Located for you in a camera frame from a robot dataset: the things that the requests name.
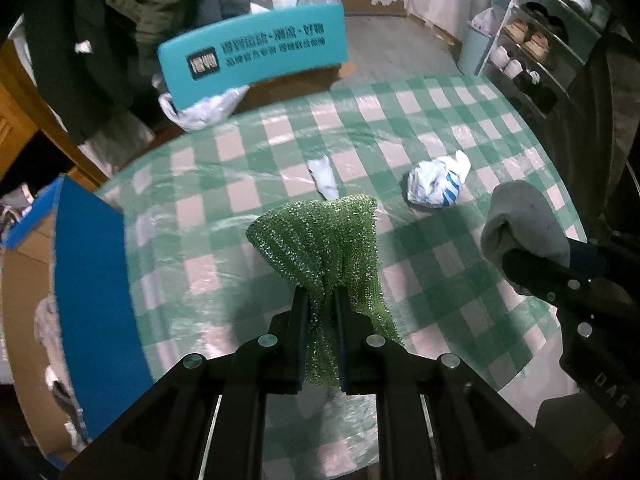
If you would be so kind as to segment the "grey sock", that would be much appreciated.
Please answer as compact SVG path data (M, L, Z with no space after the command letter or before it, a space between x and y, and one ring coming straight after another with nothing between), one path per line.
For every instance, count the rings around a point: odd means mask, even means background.
M548 200L525 180L501 183L491 194L486 223L480 236L480 251L512 286L514 292L530 292L506 276L503 257L511 249L570 266L570 243Z

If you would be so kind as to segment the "green sparkly scouring cloth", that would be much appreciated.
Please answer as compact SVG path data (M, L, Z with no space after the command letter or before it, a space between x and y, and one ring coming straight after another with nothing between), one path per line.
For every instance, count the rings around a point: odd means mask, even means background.
M378 280L378 201L369 195L304 200L262 214L246 230L250 244L277 274L309 292L305 374L308 382L338 385L333 293L347 290L352 310L375 331L401 341Z

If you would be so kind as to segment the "small white tissue piece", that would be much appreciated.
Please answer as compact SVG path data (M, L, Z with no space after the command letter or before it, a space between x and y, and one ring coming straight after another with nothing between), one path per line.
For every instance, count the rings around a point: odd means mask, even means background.
M306 161L307 169L314 179L318 193L325 200L337 200L340 197L333 169L328 155Z

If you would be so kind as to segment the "blue brown cardboard box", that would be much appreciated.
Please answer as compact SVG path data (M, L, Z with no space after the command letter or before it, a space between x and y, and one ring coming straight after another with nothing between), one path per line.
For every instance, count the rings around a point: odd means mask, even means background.
M69 177L35 200L2 245L1 317L17 400L55 465L76 452L47 370L76 401L89 438L152 386L130 297L124 217Z

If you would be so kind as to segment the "light blue trash bin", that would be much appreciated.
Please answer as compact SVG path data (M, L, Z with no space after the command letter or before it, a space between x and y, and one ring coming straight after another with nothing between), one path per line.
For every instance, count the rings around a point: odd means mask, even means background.
M480 70L480 64L498 32L503 14L500 6L491 6L469 21L468 32L457 62L463 75L476 75Z

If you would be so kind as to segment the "grey shoe rack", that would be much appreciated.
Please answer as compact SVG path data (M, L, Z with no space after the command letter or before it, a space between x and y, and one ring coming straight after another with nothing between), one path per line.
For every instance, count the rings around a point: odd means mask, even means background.
M610 28L606 0L510 0L480 74L532 126L544 123Z

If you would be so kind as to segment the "teal shoe box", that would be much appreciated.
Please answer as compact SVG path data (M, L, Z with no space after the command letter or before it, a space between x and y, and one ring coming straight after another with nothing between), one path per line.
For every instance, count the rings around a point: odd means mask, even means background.
M177 110L230 89L348 61L339 2L245 14L185 32L157 50Z

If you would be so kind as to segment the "wooden louvered cabinet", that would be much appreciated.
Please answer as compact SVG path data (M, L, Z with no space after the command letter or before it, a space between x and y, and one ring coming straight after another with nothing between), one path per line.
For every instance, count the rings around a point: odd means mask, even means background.
M37 132L42 132L73 164L67 175L89 191L107 176L76 146L41 99L24 70L14 44L1 46L1 175L4 176Z

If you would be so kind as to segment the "dark hanging jacket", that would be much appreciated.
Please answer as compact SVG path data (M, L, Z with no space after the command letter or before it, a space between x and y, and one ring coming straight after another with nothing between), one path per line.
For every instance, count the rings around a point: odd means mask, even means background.
M118 110L156 126L158 47L249 10L250 0L23 0L20 7L40 96L75 144Z

